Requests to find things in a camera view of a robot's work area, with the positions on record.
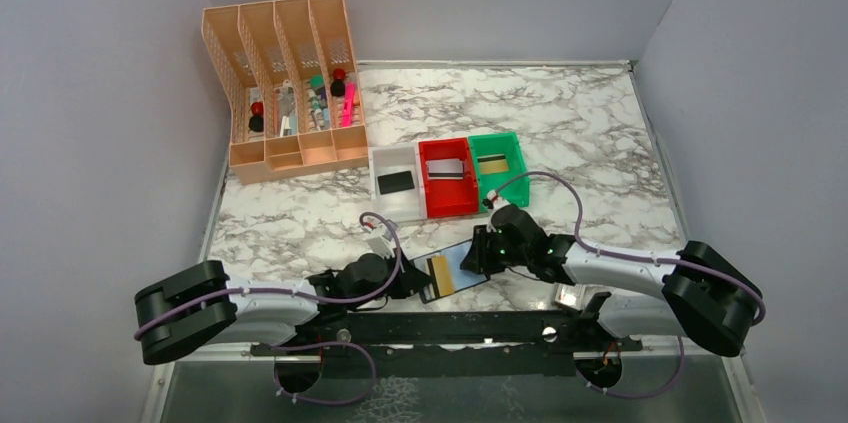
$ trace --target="peach desk organizer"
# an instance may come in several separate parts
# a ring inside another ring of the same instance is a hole
[[[332,121],[316,131],[306,98],[309,79],[321,75],[329,90],[336,68],[345,70],[357,90],[362,88],[344,0],[207,8],[201,32],[230,102],[230,167],[242,183],[368,166],[363,105],[353,107],[350,125],[343,127],[342,108],[336,108],[338,102],[328,91],[325,114]],[[275,87],[286,80],[294,88],[294,108],[288,110],[296,115],[297,134],[279,137],[284,115],[278,114]],[[264,103],[264,134],[249,138],[252,88]],[[356,96],[361,102],[362,95]]]

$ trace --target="screw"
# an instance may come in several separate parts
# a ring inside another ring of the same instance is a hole
[[[548,343],[553,343],[556,340],[556,337],[556,328],[548,326],[544,330],[542,330],[542,339],[544,339]]]
[[[350,331],[342,328],[338,333],[336,333],[336,339],[345,342],[350,341]]]

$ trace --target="marble countertop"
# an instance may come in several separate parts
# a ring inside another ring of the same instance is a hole
[[[364,69],[371,146],[514,131],[529,170],[558,173],[584,202],[581,234],[636,249],[679,246],[648,132],[623,68]],[[230,173],[209,258],[257,281],[343,268],[368,251],[357,218],[370,210],[368,168],[242,185]],[[572,233],[577,206],[554,181],[534,179],[527,211],[548,232]],[[480,217],[403,225],[410,258],[471,237]],[[383,311],[549,307],[551,285],[512,273],[423,304]]]

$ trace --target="pink marker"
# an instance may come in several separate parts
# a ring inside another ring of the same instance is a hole
[[[356,93],[356,84],[348,82],[345,85],[345,106],[342,112],[342,128],[351,125],[353,120],[353,94]]]

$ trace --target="green bin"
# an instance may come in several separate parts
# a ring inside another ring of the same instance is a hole
[[[489,191],[526,172],[527,166],[524,165],[518,136],[513,132],[469,136],[468,145],[471,148],[471,159],[474,160],[474,171],[477,173],[480,211],[484,212],[486,207],[482,202]],[[509,185],[501,192],[501,196],[516,206],[529,205],[530,179],[522,178]]]

